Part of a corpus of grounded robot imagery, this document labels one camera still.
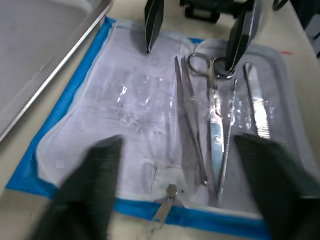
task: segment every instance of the table surface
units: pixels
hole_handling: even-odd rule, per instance
[[[144,22],[146,0],[114,0],[108,16]],[[189,37],[228,39],[234,23],[231,16],[222,15],[217,24],[187,19],[179,0],[165,1],[163,30],[179,31]],[[56,101],[77,68],[92,42],[93,35],[83,45],[54,83],[34,105],[10,137],[0,145],[0,239],[23,239],[39,215],[46,209],[48,200],[16,191],[5,190],[5,185],[16,169],[31,139],[44,123]],[[282,52],[294,81],[295,93],[305,132],[315,159],[320,159],[320,66],[291,4],[278,12],[272,11],[272,1],[263,1],[260,29],[255,44]],[[145,239],[142,235],[146,221],[114,213],[109,232],[112,239]],[[153,239],[244,239],[192,228],[166,225]]]

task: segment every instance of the stainless steel tray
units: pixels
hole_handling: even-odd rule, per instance
[[[0,0],[0,143],[113,0]]]

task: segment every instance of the scissors handle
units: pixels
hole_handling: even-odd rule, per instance
[[[199,70],[199,69],[195,68],[195,67],[192,65],[192,63],[191,63],[191,59],[192,59],[192,58],[201,58],[201,59],[205,60],[205,61],[206,61],[206,64],[207,64],[207,69],[206,69],[206,70]],[[206,76],[206,77],[207,77],[207,76],[209,75],[209,70],[210,70],[210,68],[211,68],[211,64],[212,64],[211,59],[210,59],[207,55],[202,54],[202,53],[200,53],[200,52],[194,52],[194,53],[192,53],[190,56],[188,56],[188,59],[187,59],[188,68],[189,68],[192,72],[194,72],[194,73],[196,73],[196,74],[199,74],[199,75],[201,75],[201,76]]]

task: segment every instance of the metal instrument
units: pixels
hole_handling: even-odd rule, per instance
[[[248,84],[253,118],[259,137],[270,139],[269,124],[264,99],[262,96],[257,68],[250,62],[244,64],[244,77]]]
[[[231,138],[231,130],[232,126],[235,123],[235,100],[236,100],[236,91],[237,91],[237,78],[234,79],[233,82],[233,96],[232,96],[232,102],[231,102],[231,108],[230,108],[230,122],[228,127],[228,135],[226,139],[226,145],[225,145],[225,152],[223,155],[223,165],[221,169],[221,176],[220,181],[218,182],[218,188],[217,188],[217,195],[218,195],[218,204],[221,203],[223,195],[224,195],[224,186],[225,186],[225,179],[226,179],[226,171],[227,171],[227,162],[228,162],[228,153],[229,153],[229,147],[230,147],[230,138]]]
[[[176,197],[178,195],[177,185],[169,184],[166,189],[166,198],[164,202],[161,204],[159,209],[156,211],[155,215],[153,216],[150,222],[149,233],[152,235],[155,232],[161,230],[165,223],[166,219],[169,215],[169,212],[175,203]]]
[[[192,63],[192,58],[201,58],[207,63],[207,70],[198,70]],[[209,127],[210,127],[210,142],[211,142],[211,160],[213,168],[213,179],[216,189],[221,177],[222,162],[225,151],[224,146],[224,129],[221,116],[221,96],[218,91],[218,83],[215,77],[214,63],[219,60],[220,57],[211,59],[202,53],[192,53],[187,58],[188,68],[197,75],[207,77],[207,89],[209,99]]]
[[[183,59],[183,65],[184,65],[185,72],[186,72],[186,78],[187,78],[186,80],[187,80],[189,92],[190,92],[191,97],[193,98],[195,96],[195,92],[192,87],[192,83],[191,83],[191,79],[190,79],[190,75],[189,75],[189,70],[188,70],[188,64],[187,64],[187,60],[185,57]],[[199,117],[198,106],[195,104],[194,101],[192,101],[192,103],[193,103],[192,108],[194,111],[195,133],[192,129],[190,120],[188,121],[188,124],[189,124],[189,128],[191,130],[191,134],[193,137],[193,143],[195,145],[196,152],[197,152],[196,154],[197,154],[197,159],[198,159],[201,182],[203,185],[207,185],[208,184],[208,176],[206,173],[204,155],[203,155],[202,149],[201,149],[200,128],[199,128],[199,119],[198,119],[198,117]]]
[[[195,9],[209,11],[208,20],[213,23],[218,21],[220,13],[229,14],[236,18],[224,54],[224,70],[232,73],[257,34],[262,0],[180,0],[180,5],[186,6],[185,16],[187,18],[199,19],[194,12]],[[151,52],[159,35],[163,18],[164,0],[148,0],[144,9],[147,53]]]

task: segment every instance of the surgical scissors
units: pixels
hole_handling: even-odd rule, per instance
[[[207,69],[199,70],[191,63],[192,58],[200,58],[206,61]],[[221,96],[218,91],[218,82],[215,76],[214,64],[215,61],[221,59],[210,58],[209,56],[194,52],[187,58],[188,68],[199,76],[207,77],[207,91],[209,99],[209,135],[210,135],[210,147],[211,147],[211,161],[212,161],[212,173],[214,185],[217,193],[220,191],[220,184],[222,178],[222,164],[225,152],[224,145],[224,129],[221,115]]]

